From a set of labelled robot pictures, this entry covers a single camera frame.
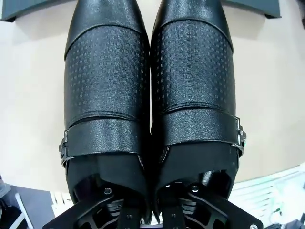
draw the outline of beige table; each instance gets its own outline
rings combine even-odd
[[[160,0],[138,0],[151,37]],[[282,19],[225,7],[234,43],[237,115],[248,133],[237,181],[305,161],[305,31],[295,0]],[[69,2],[0,22],[0,172],[12,185],[67,192],[63,54]]]

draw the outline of screw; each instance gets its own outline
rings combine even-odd
[[[192,192],[198,192],[199,188],[197,186],[192,186]]]
[[[255,224],[252,224],[252,225],[250,226],[250,229],[258,229],[258,227],[257,227]]]
[[[104,193],[106,194],[106,195],[109,195],[109,194],[111,194],[112,193],[112,189],[111,188],[105,188],[105,191],[104,191]]]

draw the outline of leather strap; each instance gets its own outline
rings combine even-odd
[[[239,119],[216,109],[179,110],[163,115],[154,125],[164,146],[207,141],[239,144]]]
[[[140,125],[122,119],[99,119],[79,123],[65,131],[60,145],[62,163],[77,156],[126,152],[137,154]]]

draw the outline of silver buckle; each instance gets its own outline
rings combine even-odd
[[[240,125],[240,119],[235,117],[237,120],[237,144],[232,144],[233,147],[236,147],[240,150],[239,157],[244,154],[244,146],[247,140],[247,134],[244,132],[243,127]]]
[[[67,149],[67,142],[68,142],[68,130],[65,130],[64,132],[64,138],[61,141],[61,144],[59,145],[59,152],[61,156],[61,165],[65,168],[67,161],[73,159],[74,157],[68,156],[68,149]]]

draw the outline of black leather shoe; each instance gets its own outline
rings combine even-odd
[[[74,203],[119,190],[140,196],[149,220],[142,156],[149,138],[149,41],[136,0],[79,0],[65,50],[65,137]],[[109,207],[117,216],[122,202]]]
[[[245,134],[235,117],[233,46],[219,0],[162,1],[151,71],[156,191],[182,183],[228,198]]]

